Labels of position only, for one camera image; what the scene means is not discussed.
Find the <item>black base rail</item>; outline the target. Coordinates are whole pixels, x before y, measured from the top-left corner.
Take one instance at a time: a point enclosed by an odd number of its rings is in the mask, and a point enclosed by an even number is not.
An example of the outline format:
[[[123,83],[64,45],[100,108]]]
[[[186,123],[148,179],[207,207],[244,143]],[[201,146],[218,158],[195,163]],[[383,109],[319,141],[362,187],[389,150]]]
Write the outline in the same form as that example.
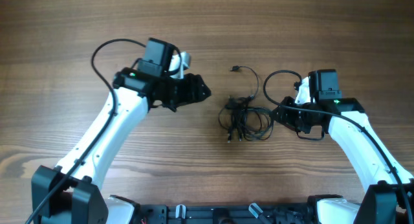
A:
[[[142,205],[132,217],[138,224],[220,224],[220,223],[316,223],[315,208],[308,203],[276,205]]]

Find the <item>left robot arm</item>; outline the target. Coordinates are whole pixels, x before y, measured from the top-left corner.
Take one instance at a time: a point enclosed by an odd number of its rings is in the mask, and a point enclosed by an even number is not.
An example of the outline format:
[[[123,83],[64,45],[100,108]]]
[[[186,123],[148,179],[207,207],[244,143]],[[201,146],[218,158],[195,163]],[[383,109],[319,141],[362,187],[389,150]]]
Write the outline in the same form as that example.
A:
[[[130,132],[156,107],[175,111],[206,100],[211,92],[189,72],[191,58],[175,45],[149,38],[144,55],[107,84],[105,105],[73,149],[53,168],[40,166],[31,178],[29,223],[145,223],[140,205],[101,190],[114,158]]]

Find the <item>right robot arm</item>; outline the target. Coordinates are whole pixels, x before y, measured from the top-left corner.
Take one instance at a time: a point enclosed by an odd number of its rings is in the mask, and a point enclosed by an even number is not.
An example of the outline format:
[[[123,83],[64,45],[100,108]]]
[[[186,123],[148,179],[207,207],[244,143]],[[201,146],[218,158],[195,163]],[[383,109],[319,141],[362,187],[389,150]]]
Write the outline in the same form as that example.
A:
[[[309,201],[314,223],[412,223],[413,175],[392,156],[355,98],[344,98],[334,69],[312,71],[294,84],[273,119],[305,139],[314,126],[346,154],[364,189],[360,204],[341,196],[314,196]]]

